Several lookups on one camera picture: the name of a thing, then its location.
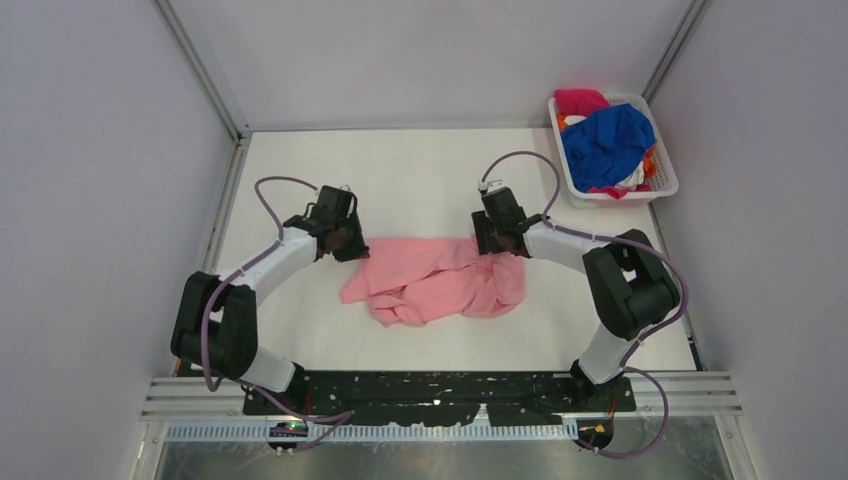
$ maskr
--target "red cloth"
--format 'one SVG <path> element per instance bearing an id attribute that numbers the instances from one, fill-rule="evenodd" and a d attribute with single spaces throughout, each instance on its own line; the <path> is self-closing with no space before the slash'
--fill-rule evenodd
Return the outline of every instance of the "red cloth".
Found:
<path id="1" fill-rule="evenodd" d="M 595 110 L 609 107 L 609 102 L 601 92 L 591 88 L 569 88 L 554 91 L 554 100 L 560 113 L 568 115 L 583 115 L 588 117 Z"/>
<path id="2" fill-rule="evenodd" d="M 615 188 L 615 187 L 592 187 L 589 189 L 587 193 L 606 193 L 610 197 L 619 200 L 624 198 L 630 192 L 650 192 L 651 186 L 647 184 L 636 185 L 634 190 L 630 190 L 629 188 Z"/>
<path id="3" fill-rule="evenodd" d="M 462 238 L 369 238 L 371 257 L 342 288 L 342 303 L 368 302 L 383 326 L 423 326 L 453 313 L 496 317 L 524 300 L 524 263 L 480 255 Z"/>

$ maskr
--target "white plastic basket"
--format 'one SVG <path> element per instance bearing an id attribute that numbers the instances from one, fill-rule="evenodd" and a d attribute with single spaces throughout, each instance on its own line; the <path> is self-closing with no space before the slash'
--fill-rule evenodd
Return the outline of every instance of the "white plastic basket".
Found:
<path id="1" fill-rule="evenodd" d="M 562 146 L 562 136 L 557 127 L 556 115 L 559 113 L 559 107 L 557 107 L 556 100 L 551 97 L 548 100 L 548 111 L 551 114 L 551 126 L 554 129 L 554 138 L 559 149 L 559 159 L 562 162 L 563 172 L 565 173 L 566 194 L 571 204 L 578 208 L 645 205 L 655 198 L 669 197 L 677 193 L 677 176 L 674 175 L 671 160 L 668 158 L 665 144 L 657 129 L 657 124 L 654 122 L 654 117 L 651 115 L 651 110 L 648 108 L 648 102 L 639 95 L 604 94 L 604 97 L 606 97 L 612 106 L 622 105 L 624 103 L 633 105 L 633 108 L 639 110 L 642 115 L 645 115 L 651 121 L 651 125 L 654 127 L 654 135 L 657 137 L 657 146 L 654 149 L 651 160 L 657 166 L 657 174 L 647 179 L 648 185 L 651 186 L 650 192 L 630 192 L 621 199 L 612 198 L 606 193 L 583 193 L 577 190 L 574 182 L 571 180 L 571 171 L 568 169 L 568 161 L 565 159 L 565 149 Z"/>

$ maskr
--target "pile of clothes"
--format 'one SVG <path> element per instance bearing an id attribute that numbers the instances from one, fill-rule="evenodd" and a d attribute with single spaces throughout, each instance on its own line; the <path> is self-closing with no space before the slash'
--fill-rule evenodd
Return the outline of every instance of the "pile of clothes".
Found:
<path id="1" fill-rule="evenodd" d="M 557 90 L 557 125 L 571 180 L 585 193 L 622 198 L 650 191 L 657 173 L 651 121 L 632 105 L 611 107 L 596 90 Z"/>

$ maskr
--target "white table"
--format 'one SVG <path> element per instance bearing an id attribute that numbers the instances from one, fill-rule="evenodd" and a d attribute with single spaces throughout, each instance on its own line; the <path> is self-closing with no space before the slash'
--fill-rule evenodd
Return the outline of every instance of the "white table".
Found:
<path id="1" fill-rule="evenodd" d="M 546 129 L 254 134 L 218 268 L 241 264 L 275 238 L 275 227 L 253 193 L 261 177 L 349 185 L 359 197 L 366 241 L 469 237 L 471 212 L 482 209 L 477 182 L 494 159 L 512 150 L 534 150 L 559 163 Z M 531 157 L 507 160 L 491 178 L 504 179 L 528 215 L 541 211 L 554 186 L 548 167 Z M 283 220 L 302 213 L 314 199 L 295 184 L 263 187 Z M 599 232 L 639 228 L 657 244 L 646 207 L 581 210 L 560 198 L 551 214 L 561 223 Z M 384 328 L 364 303 L 342 305 L 339 300 L 339 290 L 359 262 L 339 264 L 328 257 L 295 274 L 261 305 L 259 342 L 307 369 L 567 370 L 600 323 L 586 277 L 542 260 L 525 265 L 526 298 L 507 315 L 453 315 L 422 328 Z M 682 325 L 652 337 L 630 363 L 648 370 L 694 369 Z"/>

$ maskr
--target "robotic arm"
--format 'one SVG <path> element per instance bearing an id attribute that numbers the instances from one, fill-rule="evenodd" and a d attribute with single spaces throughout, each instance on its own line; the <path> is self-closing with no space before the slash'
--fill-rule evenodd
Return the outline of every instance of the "robotic arm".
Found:
<path id="1" fill-rule="evenodd" d="M 350 191 L 322 187 L 306 214 L 283 223 L 282 243 L 223 290 L 212 306 L 216 312 L 223 308 L 223 317 L 209 323 L 209 362 L 214 373 L 274 392 L 288 388 L 298 367 L 259 346 L 256 309 L 295 272 L 327 253 L 339 262 L 368 256 L 356 203 Z M 222 272 L 220 277 L 196 272 L 188 278 L 171 337 L 171 353 L 176 357 L 201 363 L 204 309 L 221 278 L 236 270 Z"/>
<path id="2" fill-rule="evenodd" d="M 584 398 L 603 390 L 621 374 L 621 361 L 639 334 L 661 322 L 680 303 L 680 292 L 662 262 L 646 252 L 616 243 L 566 235 L 527 217 L 501 181 L 481 185 L 483 211 L 471 215 L 480 254 L 510 252 L 550 260 L 586 274 L 601 325 L 574 362 L 572 377 Z M 644 232 L 620 238 L 650 246 Z M 628 280 L 623 272 L 635 272 Z"/>

